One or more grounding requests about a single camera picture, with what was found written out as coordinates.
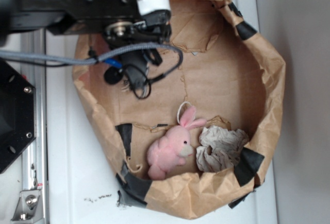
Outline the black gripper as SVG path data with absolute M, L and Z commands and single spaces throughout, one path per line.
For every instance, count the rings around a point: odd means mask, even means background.
M 63 0 L 59 10 L 64 12 L 63 18 L 47 28 L 54 35 L 102 33 L 121 21 L 139 21 L 139 32 L 155 41 L 169 41 L 172 34 L 169 0 Z M 151 93 L 149 64 L 159 66 L 162 59 L 156 49 L 143 49 L 104 62 L 110 66 L 104 73 L 106 83 L 115 85 L 122 81 L 125 90 L 145 99 Z

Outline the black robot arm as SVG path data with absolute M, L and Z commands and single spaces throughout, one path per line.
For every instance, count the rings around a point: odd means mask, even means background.
M 139 99 L 150 95 L 149 65 L 159 66 L 158 48 L 171 36 L 169 0 L 1 0 L 1 44 L 12 33 L 46 29 L 54 35 L 101 34 L 110 48 L 98 54 L 89 47 L 87 65 L 105 62 L 108 84 L 126 78 Z

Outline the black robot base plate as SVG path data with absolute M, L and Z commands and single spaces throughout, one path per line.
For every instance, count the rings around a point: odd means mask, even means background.
M 35 88 L 1 61 L 1 173 L 35 139 Z

